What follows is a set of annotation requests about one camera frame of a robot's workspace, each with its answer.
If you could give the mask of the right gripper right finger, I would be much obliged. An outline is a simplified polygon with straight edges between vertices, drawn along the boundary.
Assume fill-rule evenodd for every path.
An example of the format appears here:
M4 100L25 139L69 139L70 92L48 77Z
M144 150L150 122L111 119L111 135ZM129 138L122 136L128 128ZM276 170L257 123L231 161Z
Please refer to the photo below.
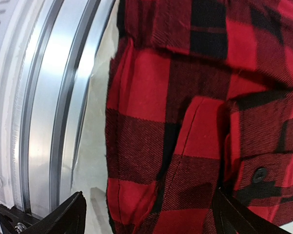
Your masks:
M246 206L253 199L281 196L280 187L246 187L238 191L237 197L227 195L221 188L215 190L212 209L218 234L287 234L284 229L250 211Z

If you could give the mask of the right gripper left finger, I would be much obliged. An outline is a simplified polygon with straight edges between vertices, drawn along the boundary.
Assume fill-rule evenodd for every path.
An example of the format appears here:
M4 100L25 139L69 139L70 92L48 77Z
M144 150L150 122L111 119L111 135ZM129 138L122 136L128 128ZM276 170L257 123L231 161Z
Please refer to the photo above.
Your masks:
M83 234L85 231L86 200L75 192L52 213L29 227L28 234Z

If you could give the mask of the red black plaid shirt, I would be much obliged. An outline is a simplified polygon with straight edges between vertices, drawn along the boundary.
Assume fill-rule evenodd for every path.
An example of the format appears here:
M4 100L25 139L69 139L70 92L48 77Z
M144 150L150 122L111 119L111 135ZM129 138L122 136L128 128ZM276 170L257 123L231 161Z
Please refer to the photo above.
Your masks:
M293 0L122 0L106 103L115 234L214 234L218 188L293 222Z

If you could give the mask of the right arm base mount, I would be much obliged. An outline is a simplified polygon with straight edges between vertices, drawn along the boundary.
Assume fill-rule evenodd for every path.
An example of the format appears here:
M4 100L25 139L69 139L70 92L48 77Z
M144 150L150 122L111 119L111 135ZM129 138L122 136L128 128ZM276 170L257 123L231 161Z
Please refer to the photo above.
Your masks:
M8 209L0 205L0 234L22 234L38 222L39 219L16 207Z

